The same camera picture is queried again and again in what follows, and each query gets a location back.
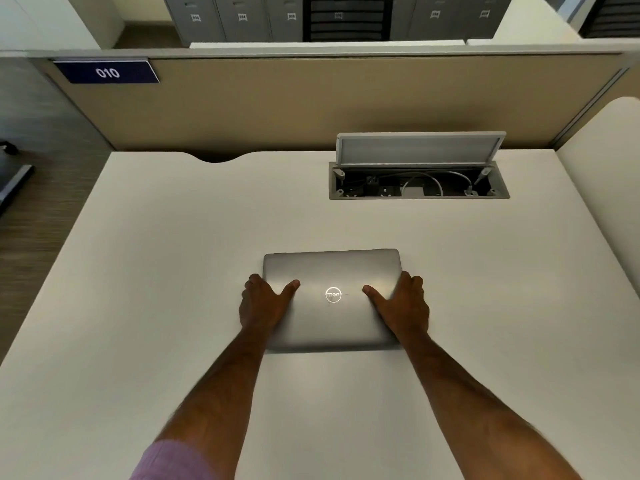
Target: purple sleeve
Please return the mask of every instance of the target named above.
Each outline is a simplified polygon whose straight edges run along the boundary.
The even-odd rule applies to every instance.
[[[206,460],[184,443],[162,440],[143,453],[131,480],[215,480]]]

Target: desk power outlet box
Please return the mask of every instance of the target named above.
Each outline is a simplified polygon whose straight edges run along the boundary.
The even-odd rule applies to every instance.
[[[504,132],[341,133],[329,199],[497,199]]]

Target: gray flap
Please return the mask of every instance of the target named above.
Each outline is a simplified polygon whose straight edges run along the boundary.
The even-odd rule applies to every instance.
[[[487,165],[507,135],[504,131],[435,133],[340,133],[338,166]]]

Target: silver laptop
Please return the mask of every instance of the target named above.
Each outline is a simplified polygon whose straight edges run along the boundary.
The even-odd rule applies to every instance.
[[[396,348],[398,342],[362,292],[371,285],[390,298],[402,266],[395,249],[267,254],[262,277],[276,293],[300,280],[270,352]]]

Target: desk surface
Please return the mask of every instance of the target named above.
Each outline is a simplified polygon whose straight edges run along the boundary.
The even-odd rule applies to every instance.
[[[434,338],[589,479],[640,470],[640,300],[551,150],[509,200],[328,198],[333,152],[114,153],[0,367],[7,480],[126,478],[265,253],[397,248]],[[270,355],[240,479],[460,479],[402,351]]]

